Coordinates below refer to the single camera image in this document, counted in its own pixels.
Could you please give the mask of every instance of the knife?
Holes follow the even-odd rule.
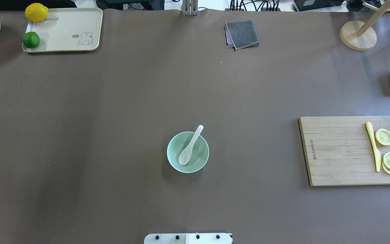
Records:
[[[376,163],[376,171],[380,172],[380,165],[381,165],[382,159],[381,159],[380,151],[376,147],[376,140],[374,139],[373,124],[371,124],[371,122],[366,122],[365,127],[367,127],[368,136],[370,137],[370,141],[371,141],[371,147],[373,148],[374,161]]]

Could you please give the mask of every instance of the white tray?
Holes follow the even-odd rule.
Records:
[[[58,51],[92,51],[99,46],[103,12],[99,8],[49,9],[41,22],[28,22],[26,32],[40,37],[36,48],[22,49],[28,53]]]

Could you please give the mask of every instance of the cloth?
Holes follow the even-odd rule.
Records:
[[[235,50],[260,43],[253,20],[225,23],[225,35],[227,45]]]

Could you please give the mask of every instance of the white spoon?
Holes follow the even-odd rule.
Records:
[[[196,129],[194,136],[192,136],[191,142],[189,142],[189,145],[183,149],[180,156],[178,157],[178,163],[182,166],[187,165],[189,162],[189,159],[191,159],[192,155],[192,149],[194,147],[194,144],[196,142],[196,139],[198,139],[199,134],[201,134],[201,131],[204,129],[204,126],[199,125]]]

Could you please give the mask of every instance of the rectangular tray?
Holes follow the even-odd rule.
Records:
[[[301,117],[299,119],[306,168],[312,186],[390,184],[390,175],[375,169],[365,122],[374,131],[390,131],[389,116]],[[383,155],[389,146],[376,142]]]
[[[41,22],[28,22],[26,32],[40,37],[36,48],[22,49],[28,53],[92,51],[99,46],[103,12],[99,8],[49,9]]]

